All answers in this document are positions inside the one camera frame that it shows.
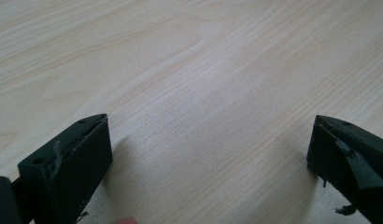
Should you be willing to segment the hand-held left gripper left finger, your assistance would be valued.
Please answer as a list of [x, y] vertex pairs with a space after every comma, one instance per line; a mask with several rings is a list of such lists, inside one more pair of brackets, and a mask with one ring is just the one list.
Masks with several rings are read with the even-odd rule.
[[22, 219], [76, 224], [112, 162], [107, 115], [75, 122], [18, 164]]

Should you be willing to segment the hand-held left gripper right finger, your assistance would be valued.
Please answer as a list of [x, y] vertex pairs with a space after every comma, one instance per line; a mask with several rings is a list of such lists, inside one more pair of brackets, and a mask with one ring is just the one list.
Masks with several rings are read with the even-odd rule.
[[383, 224], [383, 139], [341, 119], [317, 115], [307, 168], [333, 185], [349, 204], [336, 212], [360, 212]]

